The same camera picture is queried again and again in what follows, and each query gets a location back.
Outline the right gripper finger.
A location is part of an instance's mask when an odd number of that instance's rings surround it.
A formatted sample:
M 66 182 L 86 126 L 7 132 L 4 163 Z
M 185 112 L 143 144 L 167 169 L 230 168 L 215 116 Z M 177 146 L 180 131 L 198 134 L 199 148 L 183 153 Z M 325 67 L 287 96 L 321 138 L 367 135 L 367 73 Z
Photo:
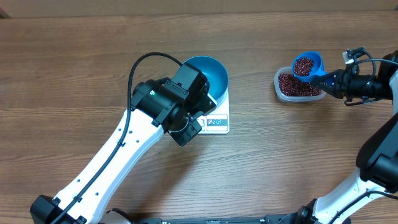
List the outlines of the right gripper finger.
M 325 84 L 334 84 L 335 78 L 338 75 L 342 74 L 342 70 L 334 70 L 332 72 L 326 73 L 324 75 L 314 75 L 311 81 L 311 84 L 319 84 L 319 83 L 325 83 Z
M 317 83 L 317 82 L 312 82 L 312 85 L 314 87 L 317 87 L 321 91 L 324 91 L 325 93 L 329 94 L 330 96 L 340 99 L 341 95 L 338 93 L 337 89 L 337 84 L 336 83 Z

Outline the blue plastic measuring scoop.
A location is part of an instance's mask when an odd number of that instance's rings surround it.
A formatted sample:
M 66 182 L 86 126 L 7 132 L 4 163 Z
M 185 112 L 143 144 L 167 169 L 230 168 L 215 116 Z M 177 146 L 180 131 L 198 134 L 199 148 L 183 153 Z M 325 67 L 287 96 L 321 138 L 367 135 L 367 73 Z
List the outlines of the blue plastic measuring scoop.
M 312 71 L 310 72 L 309 76 L 307 76 L 307 77 L 299 77 L 293 71 L 293 64 L 300 57 L 308 57 L 308 58 L 310 58 L 310 59 L 312 59 L 314 61 L 314 66 L 312 68 Z M 298 78 L 302 82 L 311 83 L 312 78 L 313 78 L 314 75 L 324 75 L 324 74 L 326 74 L 325 66 L 324 66 L 324 63 L 323 63 L 323 59 L 322 59 L 321 55 L 318 52 L 314 52 L 314 51 L 304 52 L 304 53 L 300 54 L 298 57 L 296 57 L 294 62 L 292 64 L 292 71 L 293 71 L 294 77 Z

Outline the teal metal bowl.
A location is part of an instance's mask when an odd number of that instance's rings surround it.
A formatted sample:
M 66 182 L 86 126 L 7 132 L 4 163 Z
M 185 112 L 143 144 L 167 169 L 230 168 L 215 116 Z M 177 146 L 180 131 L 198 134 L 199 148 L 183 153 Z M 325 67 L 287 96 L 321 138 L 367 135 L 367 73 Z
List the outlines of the teal metal bowl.
M 217 59 L 210 56 L 195 56 L 185 61 L 193 65 L 207 77 L 210 83 L 209 94 L 217 101 L 220 106 L 226 98 L 229 85 L 228 71 Z

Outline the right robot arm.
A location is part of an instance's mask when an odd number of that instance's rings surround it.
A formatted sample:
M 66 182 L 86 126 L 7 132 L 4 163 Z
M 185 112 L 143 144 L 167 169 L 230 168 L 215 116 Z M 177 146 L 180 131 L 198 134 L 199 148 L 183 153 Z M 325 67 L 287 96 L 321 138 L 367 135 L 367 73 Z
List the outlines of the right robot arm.
M 299 80 L 353 106 L 391 100 L 393 115 L 361 147 L 353 173 L 329 194 L 313 199 L 279 223 L 350 223 L 350 216 L 380 197 L 397 199 L 397 52 L 377 59 L 364 47 L 343 52 L 345 68 L 326 72 L 322 56 L 308 51 L 296 59 L 312 61 Z

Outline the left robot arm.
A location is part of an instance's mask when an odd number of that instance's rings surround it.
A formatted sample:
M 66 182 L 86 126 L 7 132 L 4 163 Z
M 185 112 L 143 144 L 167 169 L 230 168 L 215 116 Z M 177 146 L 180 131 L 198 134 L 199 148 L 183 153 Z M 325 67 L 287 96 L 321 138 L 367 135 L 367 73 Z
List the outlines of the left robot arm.
M 209 89 L 206 75 L 189 63 L 165 82 L 139 83 L 117 128 L 75 180 L 33 202 L 34 223 L 99 223 L 128 173 L 165 133 L 184 146 L 201 131 L 197 119 L 217 106 Z

